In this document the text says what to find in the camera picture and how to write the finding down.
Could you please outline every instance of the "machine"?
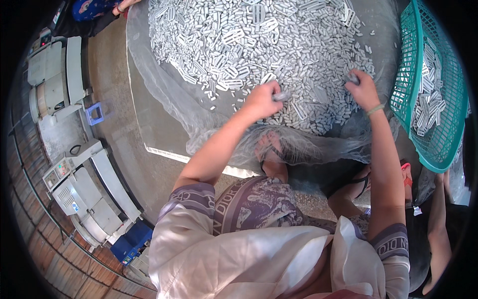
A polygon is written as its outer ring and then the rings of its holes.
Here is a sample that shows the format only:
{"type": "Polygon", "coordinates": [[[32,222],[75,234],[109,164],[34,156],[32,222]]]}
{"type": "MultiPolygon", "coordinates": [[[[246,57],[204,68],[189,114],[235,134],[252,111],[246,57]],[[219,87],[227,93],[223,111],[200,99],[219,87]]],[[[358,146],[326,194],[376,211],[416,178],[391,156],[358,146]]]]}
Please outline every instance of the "machine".
{"type": "Polygon", "coordinates": [[[81,73],[81,37],[52,37],[49,29],[31,46],[27,81],[30,112],[35,123],[46,115],[59,121],[84,108],[83,98],[92,89],[84,89],[81,73]]]}
{"type": "Polygon", "coordinates": [[[43,181],[90,251],[114,244],[141,212],[133,203],[97,139],[75,145],[45,173],[43,181]]]}

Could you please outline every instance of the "black pants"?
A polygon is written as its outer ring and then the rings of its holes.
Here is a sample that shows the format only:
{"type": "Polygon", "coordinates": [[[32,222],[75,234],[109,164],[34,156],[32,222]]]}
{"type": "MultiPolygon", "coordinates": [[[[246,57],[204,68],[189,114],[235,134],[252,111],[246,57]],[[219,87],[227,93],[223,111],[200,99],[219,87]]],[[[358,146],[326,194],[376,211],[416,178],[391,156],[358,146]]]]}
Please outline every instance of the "black pants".
{"type": "MultiPolygon", "coordinates": [[[[430,243],[428,242],[428,218],[430,216],[431,198],[421,206],[423,214],[414,216],[413,209],[405,210],[408,233],[408,250],[410,254],[410,297],[423,298],[423,287],[431,277],[430,243]]],[[[446,231],[453,251],[469,216],[468,206],[446,204],[446,231]]]]}

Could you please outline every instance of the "plastic basket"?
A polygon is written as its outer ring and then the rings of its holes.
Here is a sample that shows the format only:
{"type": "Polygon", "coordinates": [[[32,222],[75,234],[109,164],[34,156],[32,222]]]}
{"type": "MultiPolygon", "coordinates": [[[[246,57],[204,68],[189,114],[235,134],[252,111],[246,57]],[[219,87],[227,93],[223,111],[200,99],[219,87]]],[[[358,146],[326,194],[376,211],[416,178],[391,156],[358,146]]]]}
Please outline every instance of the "plastic basket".
{"type": "Polygon", "coordinates": [[[463,137],[468,109],[468,93],[463,73],[448,39],[430,11],[419,0],[412,0],[400,16],[402,56],[390,98],[390,109],[400,121],[426,168],[445,172],[453,162],[463,137]],[[437,47],[442,65],[446,100],[441,124],[420,137],[411,129],[412,112],[418,96],[423,61],[423,40],[429,37],[437,47]]]}

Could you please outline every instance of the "blue plastic part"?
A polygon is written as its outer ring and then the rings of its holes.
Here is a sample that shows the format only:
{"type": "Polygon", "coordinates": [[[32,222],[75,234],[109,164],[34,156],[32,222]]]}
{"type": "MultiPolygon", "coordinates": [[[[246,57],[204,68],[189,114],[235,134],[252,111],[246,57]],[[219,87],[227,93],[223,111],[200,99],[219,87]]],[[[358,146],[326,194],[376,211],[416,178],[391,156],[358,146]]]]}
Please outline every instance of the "blue plastic part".
{"type": "Polygon", "coordinates": [[[87,115],[87,122],[90,126],[94,126],[95,124],[105,120],[103,118],[103,111],[101,110],[101,102],[91,105],[85,110],[85,113],[87,115]],[[91,114],[93,113],[93,111],[96,111],[98,117],[92,118],[91,114]]]}
{"type": "Polygon", "coordinates": [[[119,237],[110,250],[123,265],[127,266],[135,256],[140,255],[138,250],[151,238],[152,229],[138,220],[126,234],[119,237]]]}

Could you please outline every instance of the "blue machine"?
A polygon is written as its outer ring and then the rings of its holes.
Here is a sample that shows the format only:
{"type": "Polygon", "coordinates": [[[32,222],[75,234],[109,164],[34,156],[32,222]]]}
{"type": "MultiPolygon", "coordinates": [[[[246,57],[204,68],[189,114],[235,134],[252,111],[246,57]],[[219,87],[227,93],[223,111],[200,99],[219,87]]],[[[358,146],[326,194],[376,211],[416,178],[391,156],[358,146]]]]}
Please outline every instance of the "blue machine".
{"type": "Polygon", "coordinates": [[[135,256],[140,256],[141,252],[139,250],[151,238],[152,230],[141,220],[138,220],[126,234],[119,237],[110,249],[115,257],[127,266],[135,256]]]}

